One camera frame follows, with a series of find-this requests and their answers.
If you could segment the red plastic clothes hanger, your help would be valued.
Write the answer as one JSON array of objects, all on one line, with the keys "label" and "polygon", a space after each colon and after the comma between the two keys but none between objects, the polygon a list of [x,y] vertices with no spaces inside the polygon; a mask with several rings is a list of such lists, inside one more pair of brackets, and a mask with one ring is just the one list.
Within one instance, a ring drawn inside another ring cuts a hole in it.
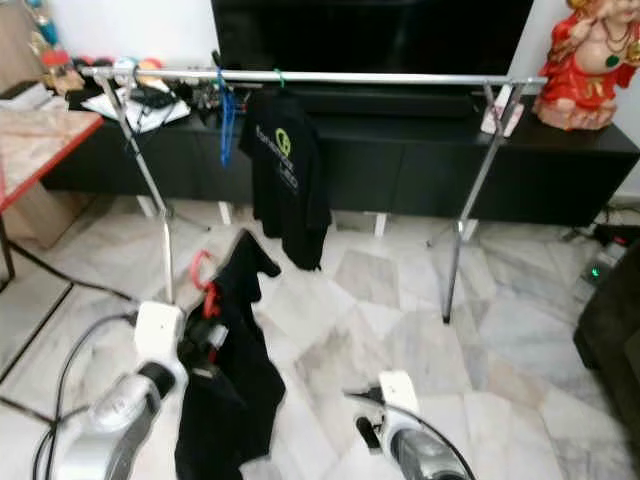
[{"label": "red plastic clothes hanger", "polygon": [[219,289],[211,276],[202,276],[202,266],[212,262],[212,255],[207,250],[200,250],[192,257],[188,275],[193,287],[202,294],[195,320],[187,323],[187,337],[195,340],[197,346],[218,349],[225,343],[227,329],[220,324],[221,307],[219,305]]}]

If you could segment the black shirt green logo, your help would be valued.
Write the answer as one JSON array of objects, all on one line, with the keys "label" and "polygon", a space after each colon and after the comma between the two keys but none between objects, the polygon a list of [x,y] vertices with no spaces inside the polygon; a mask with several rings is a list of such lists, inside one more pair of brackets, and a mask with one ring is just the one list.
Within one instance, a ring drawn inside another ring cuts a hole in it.
[{"label": "black shirt green logo", "polygon": [[243,480],[241,466],[270,452],[285,385],[253,305],[262,296],[259,275],[280,271],[250,230],[241,230],[212,276],[228,335],[210,378],[188,370],[174,449],[178,480]]},{"label": "black shirt green logo", "polygon": [[252,93],[246,108],[238,150],[252,164],[253,218],[298,269],[319,270],[332,209],[314,120],[282,88]]}]

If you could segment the blue plastic clothes hanger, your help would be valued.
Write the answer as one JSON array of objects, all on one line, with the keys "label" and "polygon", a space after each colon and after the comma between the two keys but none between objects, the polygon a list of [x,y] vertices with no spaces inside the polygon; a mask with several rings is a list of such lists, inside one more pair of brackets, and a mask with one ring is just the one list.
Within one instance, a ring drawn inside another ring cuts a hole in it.
[{"label": "blue plastic clothes hanger", "polygon": [[233,88],[225,79],[224,70],[221,67],[218,67],[216,82],[218,82],[218,91],[221,96],[220,164],[223,168],[228,168],[234,150],[232,141],[237,116],[236,96],[234,96]]}]

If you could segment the brown cardboard box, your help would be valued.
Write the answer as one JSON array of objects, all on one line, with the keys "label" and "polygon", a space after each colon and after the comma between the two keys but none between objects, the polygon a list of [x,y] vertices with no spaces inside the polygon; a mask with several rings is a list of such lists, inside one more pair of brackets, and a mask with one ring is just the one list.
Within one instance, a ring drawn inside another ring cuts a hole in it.
[{"label": "brown cardboard box", "polygon": [[92,200],[87,193],[46,189],[36,182],[1,212],[6,230],[17,241],[35,242],[49,250]]}]

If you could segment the white papers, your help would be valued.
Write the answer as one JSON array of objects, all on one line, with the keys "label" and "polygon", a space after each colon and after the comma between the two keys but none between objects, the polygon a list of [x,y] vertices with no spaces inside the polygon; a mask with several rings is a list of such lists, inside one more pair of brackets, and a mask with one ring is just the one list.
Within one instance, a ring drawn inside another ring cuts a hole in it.
[{"label": "white papers", "polygon": [[125,93],[124,88],[120,87],[116,96],[134,133],[154,131],[160,125],[191,114],[186,102],[168,88],[136,87]]}]

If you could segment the black green electronic gadget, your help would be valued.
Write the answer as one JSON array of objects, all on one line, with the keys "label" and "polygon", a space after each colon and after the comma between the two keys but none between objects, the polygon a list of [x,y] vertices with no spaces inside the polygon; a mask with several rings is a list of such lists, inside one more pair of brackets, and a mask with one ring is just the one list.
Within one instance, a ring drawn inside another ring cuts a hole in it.
[{"label": "black green electronic gadget", "polygon": [[221,91],[204,79],[164,79],[163,83],[193,111],[210,113],[221,106]]}]

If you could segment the marble table with red edge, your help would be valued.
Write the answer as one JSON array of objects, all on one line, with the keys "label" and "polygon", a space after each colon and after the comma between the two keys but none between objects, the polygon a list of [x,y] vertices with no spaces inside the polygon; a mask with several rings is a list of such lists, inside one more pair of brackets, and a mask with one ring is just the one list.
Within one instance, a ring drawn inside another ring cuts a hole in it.
[{"label": "marble table with red edge", "polygon": [[1,289],[17,276],[13,243],[1,212],[32,184],[41,183],[46,174],[101,125],[101,116],[88,111],[0,110]]}]

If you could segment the black low TV cabinet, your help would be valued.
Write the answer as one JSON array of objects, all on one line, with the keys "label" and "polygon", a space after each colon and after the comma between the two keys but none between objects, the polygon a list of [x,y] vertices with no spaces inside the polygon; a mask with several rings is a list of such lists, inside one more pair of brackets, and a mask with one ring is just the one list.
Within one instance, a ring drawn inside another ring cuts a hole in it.
[{"label": "black low TV cabinet", "polygon": [[[454,218],[489,145],[474,116],[315,115],[314,124],[335,210]],[[221,165],[219,141],[214,128],[192,116],[143,137],[161,196],[248,204],[250,160],[236,154]],[[585,227],[639,163],[640,146],[614,125],[561,131],[525,116],[495,154],[471,218]],[[96,195],[148,192],[115,122],[93,132],[42,183]]]}]

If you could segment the black power strip green light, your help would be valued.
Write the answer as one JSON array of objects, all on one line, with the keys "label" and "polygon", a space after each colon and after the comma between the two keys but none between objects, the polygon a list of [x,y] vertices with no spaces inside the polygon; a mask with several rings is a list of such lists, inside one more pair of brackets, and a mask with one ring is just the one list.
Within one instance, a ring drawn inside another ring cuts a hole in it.
[{"label": "black power strip green light", "polygon": [[625,255],[622,244],[609,243],[590,257],[573,284],[573,297],[579,301],[589,301],[596,288],[607,279],[614,265]]}]

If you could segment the red hat doll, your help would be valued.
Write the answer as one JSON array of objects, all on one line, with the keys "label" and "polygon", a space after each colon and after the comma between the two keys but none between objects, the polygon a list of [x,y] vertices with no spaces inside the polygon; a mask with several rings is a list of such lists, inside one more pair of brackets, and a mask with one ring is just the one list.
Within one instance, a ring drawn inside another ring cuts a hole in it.
[{"label": "red hat doll", "polygon": [[46,83],[59,95],[65,96],[69,92],[82,90],[84,87],[81,74],[78,73],[76,65],[64,49],[60,47],[46,49],[42,52],[40,60],[46,70]]}]

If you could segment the silver metal clothes rack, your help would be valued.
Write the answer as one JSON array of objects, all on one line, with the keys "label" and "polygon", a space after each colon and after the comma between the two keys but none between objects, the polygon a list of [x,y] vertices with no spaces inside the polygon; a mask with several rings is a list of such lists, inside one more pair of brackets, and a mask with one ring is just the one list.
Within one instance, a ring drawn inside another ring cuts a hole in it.
[{"label": "silver metal clothes rack", "polygon": [[[116,86],[113,79],[123,78],[120,82],[125,90],[132,90],[136,79],[141,76],[155,77],[161,79],[192,79],[192,81],[216,81],[218,69],[140,69],[137,67],[79,67],[79,73],[90,76],[104,88],[106,97],[111,108],[116,114],[116,123],[122,129],[123,137],[127,142],[129,152],[134,157],[138,172],[142,175],[143,182],[148,188],[151,204],[154,205],[155,216],[160,221],[161,232],[163,232],[163,252],[165,268],[165,288],[166,301],[175,302],[175,284],[173,268],[173,248],[172,229],[169,224],[169,207],[166,205],[164,197],[161,196],[157,187],[154,175],[143,155],[142,148],[138,146],[136,133],[131,129],[128,120],[125,119],[125,111],[118,102],[116,96]],[[227,82],[268,82],[276,81],[273,70],[228,70],[224,69],[224,77]],[[541,77],[509,77],[509,76],[443,76],[443,74],[394,74],[394,73],[332,73],[332,72],[282,72],[287,83],[329,83],[329,84],[448,84],[448,86],[480,86],[481,88],[492,87],[494,95],[498,95],[500,88],[504,84],[511,84],[512,99],[520,99],[525,87],[541,86],[545,79]],[[470,221],[471,211],[474,209],[477,196],[483,189],[483,184],[500,146],[506,141],[502,134],[502,122],[498,122],[498,131],[489,138],[489,145],[486,147],[483,164],[479,172],[475,175],[474,183],[466,201],[463,202],[458,219],[454,221],[454,248],[452,251],[451,274],[449,274],[449,284],[447,294],[442,302],[442,321],[445,325],[451,324],[452,306],[454,298],[454,285],[456,285],[458,273],[460,273],[460,259],[463,244],[466,241],[466,229]]]}]

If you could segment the small white pink box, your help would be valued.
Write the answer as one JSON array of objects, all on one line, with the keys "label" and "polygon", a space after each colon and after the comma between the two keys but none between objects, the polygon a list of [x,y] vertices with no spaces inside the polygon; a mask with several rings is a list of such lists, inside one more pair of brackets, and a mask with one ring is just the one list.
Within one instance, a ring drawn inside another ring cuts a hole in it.
[{"label": "small white pink box", "polygon": [[511,84],[504,84],[498,95],[494,95],[492,87],[483,87],[485,110],[481,132],[494,134],[498,131],[498,122],[502,122],[504,137],[511,137],[515,132],[516,125],[524,115],[525,106],[520,99],[512,99],[512,90]]}]

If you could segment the black television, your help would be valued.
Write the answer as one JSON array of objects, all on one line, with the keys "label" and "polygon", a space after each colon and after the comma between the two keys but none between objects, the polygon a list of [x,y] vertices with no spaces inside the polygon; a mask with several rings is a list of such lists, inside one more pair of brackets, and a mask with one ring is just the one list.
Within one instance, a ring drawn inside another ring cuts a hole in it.
[{"label": "black television", "polygon": [[534,0],[210,0],[237,70],[500,76]]}]

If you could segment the blue hanging ornament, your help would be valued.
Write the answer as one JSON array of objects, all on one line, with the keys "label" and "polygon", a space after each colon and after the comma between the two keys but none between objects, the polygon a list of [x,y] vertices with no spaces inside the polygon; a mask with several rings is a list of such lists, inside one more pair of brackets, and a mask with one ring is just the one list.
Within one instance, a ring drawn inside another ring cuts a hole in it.
[{"label": "blue hanging ornament", "polygon": [[52,19],[51,0],[24,0],[28,13],[31,14],[36,31],[50,46],[61,46],[61,36],[58,27]]}]

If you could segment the red and gold figurine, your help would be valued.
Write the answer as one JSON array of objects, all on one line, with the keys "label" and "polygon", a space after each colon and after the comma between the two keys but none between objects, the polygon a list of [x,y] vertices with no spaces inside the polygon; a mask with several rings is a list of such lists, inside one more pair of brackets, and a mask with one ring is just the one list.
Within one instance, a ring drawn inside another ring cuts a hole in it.
[{"label": "red and gold figurine", "polygon": [[640,70],[640,0],[564,0],[532,110],[562,131],[599,131],[613,122],[617,91]]}]

